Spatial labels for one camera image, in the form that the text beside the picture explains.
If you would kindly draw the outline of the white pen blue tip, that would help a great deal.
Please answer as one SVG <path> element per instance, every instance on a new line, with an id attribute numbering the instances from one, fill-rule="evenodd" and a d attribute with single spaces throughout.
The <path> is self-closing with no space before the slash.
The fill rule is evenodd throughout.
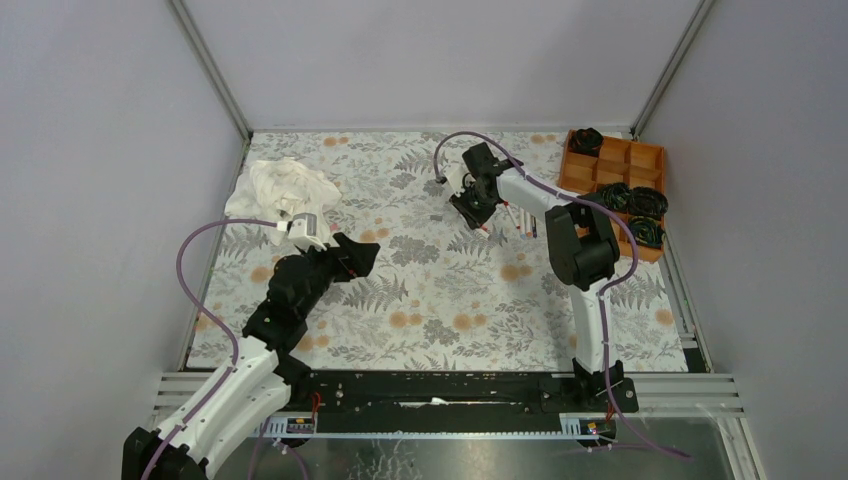
<path id="1" fill-rule="evenodd" d="M 520 230 L 520 237 L 521 237 L 522 239 L 526 239 L 526 238 L 527 238 L 527 232 L 528 232 L 528 230 L 527 230 L 527 224 L 526 224 L 525 212 L 524 212 L 524 210 L 523 210 L 523 209 L 520 209 L 520 210 L 518 211 L 518 226 L 521 228 L 521 230 Z"/>

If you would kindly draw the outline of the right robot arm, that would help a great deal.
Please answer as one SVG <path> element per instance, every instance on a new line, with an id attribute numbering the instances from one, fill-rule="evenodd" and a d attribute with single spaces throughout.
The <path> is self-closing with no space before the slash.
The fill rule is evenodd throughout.
<path id="1" fill-rule="evenodd" d="M 620 412 L 623 364 L 614 358 L 607 311 L 620 259 L 612 227 L 617 216 L 586 196 L 535 178 L 511 157 L 497 158 L 486 143 L 466 150 L 463 166 L 445 178 L 451 204 L 472 229 L 481 229 L 499 205 L 515 205 L 543 220 L 548 258 L 568 290 L 578 336 L 573 359 L 575 402 L 583 410 Z"/>

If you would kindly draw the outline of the white pen orange tip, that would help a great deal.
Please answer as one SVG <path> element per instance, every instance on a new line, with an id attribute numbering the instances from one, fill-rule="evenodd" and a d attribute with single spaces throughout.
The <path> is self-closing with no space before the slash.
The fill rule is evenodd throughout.
<path id="1" fill-rule="evenodd" d="M 532 216 L 527 211 L 524 211 L 524 230 L 525 236 L 528 239 L 532 239 L 534 237 L 532 227 Z"/>

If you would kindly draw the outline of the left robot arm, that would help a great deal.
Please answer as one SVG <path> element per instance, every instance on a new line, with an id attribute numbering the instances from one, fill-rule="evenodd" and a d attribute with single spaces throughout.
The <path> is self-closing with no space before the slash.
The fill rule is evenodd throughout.
<path id="1" fill-rule="evenodd" d="M 156 428 L 125 440 L 123 479 L 212 479 L 261 423 L 309 401 L 309 367 L 292 350 L 307 317 L 335 283 L 368 276 L 380 247 L 343 233 L 276 262 L 265 299 L 249 317 L 230 362 Z"/>

